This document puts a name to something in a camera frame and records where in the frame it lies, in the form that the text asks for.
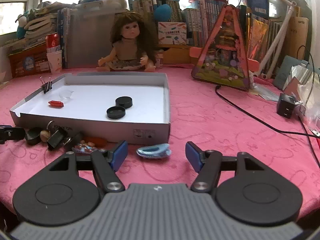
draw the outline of red sausage toy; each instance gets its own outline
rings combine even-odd
[[[50,106],[54,106],[54,107],[58,107],[58,108],[61,108],[64,106],[63,103],[60,101],[50,101],[48,103]]]

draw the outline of gray rubber surface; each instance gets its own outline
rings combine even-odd
[[[302,230],[293,222],[257,228],[225,215],[208,194],[185,184],[131,184],[107,194],[98,208],[74,224],[42,228],[21,223],[18,240],[289,240]]]

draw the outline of round black pad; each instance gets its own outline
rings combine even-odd
[[[14,193],[12,203],[20,221],[39,226],[62,226],[89,215],[99,204],[94,184],[63,171],[38,173]]]
[[[41,142],[40,133],[43,129],[40,127],[34,127],[26,132],[25,139],[28,145],[36,145]]]
[[[132,106],[132,98],[131,97],[119,97],[116,99],[116,106],[122,106],[127,109]]]
[[[125,116],[125,108],[122,106],[113,106],[108,108],[107,116],[110,119],[120,119]]]
[[[273,226],[297,218],[302,195],[280,175],[255,171],[223,182],[217,188],[216,201],[224,212],[241,222]]]

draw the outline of plastic bag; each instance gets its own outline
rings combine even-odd
[[[320,102],[319,100],[317,100],[318,98],[320,98],[319,85],[316,83],[316,81],[312,85],[311,77],[305,85],[298,85],[297,91],[300,97],[300,101],[305,107],[301,107],[298,114],[300,115],[300,117],[302,117],[304,123],[311,130],[320,131]]]

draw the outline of colorful box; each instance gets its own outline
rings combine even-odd
[[[187,45],[187,24],[159,22],[158,38],[159,44]]]

